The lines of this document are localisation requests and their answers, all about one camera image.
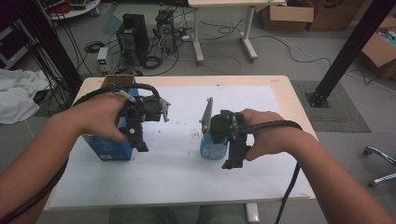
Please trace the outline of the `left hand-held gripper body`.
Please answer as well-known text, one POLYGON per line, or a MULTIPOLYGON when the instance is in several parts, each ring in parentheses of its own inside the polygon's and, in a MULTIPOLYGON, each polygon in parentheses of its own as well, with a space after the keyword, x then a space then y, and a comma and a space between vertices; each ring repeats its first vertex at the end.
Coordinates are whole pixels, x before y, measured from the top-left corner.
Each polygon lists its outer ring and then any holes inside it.
POLYGON ((156 96, 131 96, 120 115, 127 122, 145 122, 169 120, 168 107, 171 104, 161 97, 156 96))

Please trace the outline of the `light blue plastic container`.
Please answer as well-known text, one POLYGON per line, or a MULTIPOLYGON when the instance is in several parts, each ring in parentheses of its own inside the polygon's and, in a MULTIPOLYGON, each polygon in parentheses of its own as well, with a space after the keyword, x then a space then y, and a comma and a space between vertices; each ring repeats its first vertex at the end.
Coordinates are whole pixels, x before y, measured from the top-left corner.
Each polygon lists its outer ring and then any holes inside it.
POLYGON ((203 138, 200 144, 200 154, 208 160, 220 160, 227 152, 228 143, 222 142, 215 144, 211 137, 203 138))

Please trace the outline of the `blue cardboard box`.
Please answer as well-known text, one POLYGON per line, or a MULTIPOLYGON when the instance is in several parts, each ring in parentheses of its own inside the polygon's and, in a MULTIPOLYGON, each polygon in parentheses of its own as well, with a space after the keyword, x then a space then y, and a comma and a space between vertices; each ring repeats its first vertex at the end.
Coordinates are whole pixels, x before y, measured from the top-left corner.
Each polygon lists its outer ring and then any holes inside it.
MULTIPOLYGON (((124 85, 123 88, 128 93, 137 96, 138 90, 131 91, 128 88, 128 85, 133 83, 135 83, 134 76, 108 75, 98 83, 97 90, 107 88, 111 84, 124 85)), ((129 161, 132 158, 133 149, 127 140, 121 143, 92 134, 84 134, 82 138, 101 161, 129 161)))

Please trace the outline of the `person's right hand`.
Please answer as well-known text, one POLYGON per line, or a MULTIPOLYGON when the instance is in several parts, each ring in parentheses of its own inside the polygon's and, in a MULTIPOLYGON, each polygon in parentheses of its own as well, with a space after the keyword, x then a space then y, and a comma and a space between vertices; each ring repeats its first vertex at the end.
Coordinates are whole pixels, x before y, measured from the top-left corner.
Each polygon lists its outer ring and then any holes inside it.
MULTIPOLYGON (((283 120, 276 112, 260 112, 253 109, 242 111, 249 125, 283 120)), ((293 155, 305 139, 305 132, 292 127, 275 127, 253 133, 254 144, 246 153, 246 160, 253 161, 260 156, 287 152, 293 155)))

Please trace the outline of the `white plug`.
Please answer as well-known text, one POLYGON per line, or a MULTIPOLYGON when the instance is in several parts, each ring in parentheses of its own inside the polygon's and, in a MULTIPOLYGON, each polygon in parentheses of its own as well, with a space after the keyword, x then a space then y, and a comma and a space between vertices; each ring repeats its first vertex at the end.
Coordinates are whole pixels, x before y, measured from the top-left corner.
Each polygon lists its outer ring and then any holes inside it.
POLYGON ((119 91, 119 95, 121 95, 122 97, 126 98, 128 101, 130 102, 135 102, 135 98, 130 95, 128 92, 124 91, 124 90, 120 90, 119 91))

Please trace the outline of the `white table leg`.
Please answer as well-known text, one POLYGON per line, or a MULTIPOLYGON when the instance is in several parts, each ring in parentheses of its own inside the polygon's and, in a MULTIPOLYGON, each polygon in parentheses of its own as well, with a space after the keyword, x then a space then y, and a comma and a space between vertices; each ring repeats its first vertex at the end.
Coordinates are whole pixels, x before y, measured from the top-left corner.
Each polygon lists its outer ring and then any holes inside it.
POLYGON ((256 203, 246 203, 246 214, 248 224, 260 224, 258 205, 256 203))

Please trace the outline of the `white power supply unit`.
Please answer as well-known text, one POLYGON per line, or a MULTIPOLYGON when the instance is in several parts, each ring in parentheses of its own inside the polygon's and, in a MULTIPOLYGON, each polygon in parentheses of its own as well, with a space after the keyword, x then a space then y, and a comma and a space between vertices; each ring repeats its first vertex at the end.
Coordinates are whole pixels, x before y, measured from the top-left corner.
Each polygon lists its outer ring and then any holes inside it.
POLYGON ((102 73, 106 73, 109 71, 107 52, 108 52, 108 47, 102 47, 102 48, 99 48, 99 51, 97 54, 96 61, 97 61, 98 69, 102 73))

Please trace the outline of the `small black computer tower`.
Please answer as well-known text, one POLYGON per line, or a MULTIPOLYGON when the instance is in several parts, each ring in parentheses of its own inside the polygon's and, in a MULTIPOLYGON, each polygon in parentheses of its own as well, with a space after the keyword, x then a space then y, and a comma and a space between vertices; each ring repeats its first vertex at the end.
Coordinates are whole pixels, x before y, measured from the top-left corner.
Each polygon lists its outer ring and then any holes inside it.
POLYGON ((156 31, 160 38, 160 48, 165 53, 175 52, 174 11, 171 9, 160 9, 155 21, 157 22, 156 31))

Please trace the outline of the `grey floor mat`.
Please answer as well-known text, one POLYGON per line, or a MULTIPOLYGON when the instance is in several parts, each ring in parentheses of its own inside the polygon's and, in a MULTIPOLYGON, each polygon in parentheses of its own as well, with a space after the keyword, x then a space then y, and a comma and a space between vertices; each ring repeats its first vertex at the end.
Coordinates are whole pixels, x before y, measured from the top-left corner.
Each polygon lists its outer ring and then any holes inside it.
POLYGON ((309 93, 313 92, 318 84, 318 81, 291 81, 305 114, 316 132, 369 133, 371 131, 341 83, 335 86, 324 105, 311 106, 308 103, 309 93))

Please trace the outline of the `white desk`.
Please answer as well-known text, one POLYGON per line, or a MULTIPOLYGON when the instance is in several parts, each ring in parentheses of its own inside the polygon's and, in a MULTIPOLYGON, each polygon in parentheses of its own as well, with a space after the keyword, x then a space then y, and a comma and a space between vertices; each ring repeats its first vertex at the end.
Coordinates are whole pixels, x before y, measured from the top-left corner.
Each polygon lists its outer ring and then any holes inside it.
POLYGON ((202 64, 205 60, 199 40, 199 12, 201 7, 240 7, 247 6, 247 18, 245 30, 240 34, 241 42, 247 50, 247 56, 251 62, 258 55, 249 40, 250 28, 255 13, 255 7, 267 7, 283 4, 285 0, 188 0, 189 6, 193 8, 193 35, 192 45, 194 48, 196 62, 202 64))

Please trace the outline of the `round white table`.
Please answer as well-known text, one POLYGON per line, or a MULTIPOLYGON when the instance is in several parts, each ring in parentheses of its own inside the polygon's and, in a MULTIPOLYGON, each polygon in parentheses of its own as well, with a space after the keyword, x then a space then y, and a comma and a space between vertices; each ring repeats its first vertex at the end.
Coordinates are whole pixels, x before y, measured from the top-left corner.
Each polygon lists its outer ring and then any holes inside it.
POLYGON ((74 18, 96 9, 101 0, 38 0, 52 20, 74 18))

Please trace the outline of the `open brown cardboard box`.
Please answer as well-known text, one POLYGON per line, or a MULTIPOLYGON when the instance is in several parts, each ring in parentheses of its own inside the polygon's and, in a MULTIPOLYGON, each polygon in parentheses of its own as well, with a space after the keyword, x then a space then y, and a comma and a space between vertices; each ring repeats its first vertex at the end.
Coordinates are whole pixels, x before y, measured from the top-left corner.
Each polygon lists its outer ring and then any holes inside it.
POLYGON ((262 28, 266 31, 304 31, 314 21, 310 0, 285 0, 262 10, 262 28))

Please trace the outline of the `chrome chair base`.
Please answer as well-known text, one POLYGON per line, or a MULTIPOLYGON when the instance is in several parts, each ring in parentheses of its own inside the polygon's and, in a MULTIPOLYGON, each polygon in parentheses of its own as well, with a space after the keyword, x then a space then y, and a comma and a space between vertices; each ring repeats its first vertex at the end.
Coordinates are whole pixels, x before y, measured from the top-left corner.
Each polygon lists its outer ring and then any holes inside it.
MULTIPOLYGON (((375 155, 379 156, 380 158, 384 159, 385 161, 389 162, 391 165, 396 167, 396 160, 393 159, 388 154, 384 153, 383 151, 379 150, 378 148, 375 148, 372 146, 366 146, 365 149, 363 150, 363 153, 365 155, 375 154, 375 155)), ((393 179, 396 179, 396 173, 391 174, 391 175, 385 175, 385 176, 379 177, 377 179, 371 180, 369 182, 369 186, 376 187, 379 184, 385 183, 386 181, 390 181, 393 179)))

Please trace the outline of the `tall brown cardboard box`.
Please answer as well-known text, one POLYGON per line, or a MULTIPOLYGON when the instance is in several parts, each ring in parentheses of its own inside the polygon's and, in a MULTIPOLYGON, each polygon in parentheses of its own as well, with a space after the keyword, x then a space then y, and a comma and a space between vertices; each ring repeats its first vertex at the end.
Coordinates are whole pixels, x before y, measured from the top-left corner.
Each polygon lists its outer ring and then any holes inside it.
POLYGON ((308 31, 329 32, 345 30, 361 9, 364 0, 310 0, 314 6, 314 20, 308 31))

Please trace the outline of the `black metal post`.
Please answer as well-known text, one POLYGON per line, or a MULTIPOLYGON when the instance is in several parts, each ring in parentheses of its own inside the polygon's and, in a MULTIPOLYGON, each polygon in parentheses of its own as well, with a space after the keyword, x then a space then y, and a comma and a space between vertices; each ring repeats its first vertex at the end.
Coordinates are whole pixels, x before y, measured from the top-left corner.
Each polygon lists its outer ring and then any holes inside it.
POLYGON ((313 92, 306 95, 311 107, 325 106, 337 83, 395 6, 396 0, 373 0, 368 6, 324 78, 313 92))

